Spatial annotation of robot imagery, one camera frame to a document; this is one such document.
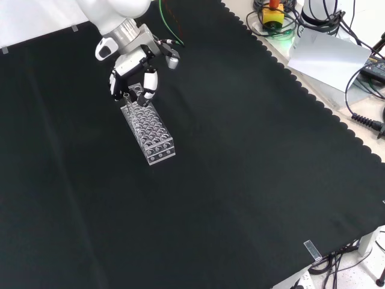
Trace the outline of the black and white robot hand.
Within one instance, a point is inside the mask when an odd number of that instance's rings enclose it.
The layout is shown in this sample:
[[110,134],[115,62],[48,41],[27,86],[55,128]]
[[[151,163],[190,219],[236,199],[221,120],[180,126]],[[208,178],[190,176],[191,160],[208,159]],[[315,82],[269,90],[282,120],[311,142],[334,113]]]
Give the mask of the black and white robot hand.
[[[158,71],[150,61],[163,55],[170,69],[177,68],[180,56],[171,46],[178,45],[179,42],[159,39],[151,33],[147,25],[130,27],[128,21],[108,35],[117,43],[120,54],[109,78],[111,96],[120,100],[127,93],[132,102],[142,107],[148,106],[158,89]],[[137,95],[128,88],[128,78],[141,71],[144,72],[143,91]]]

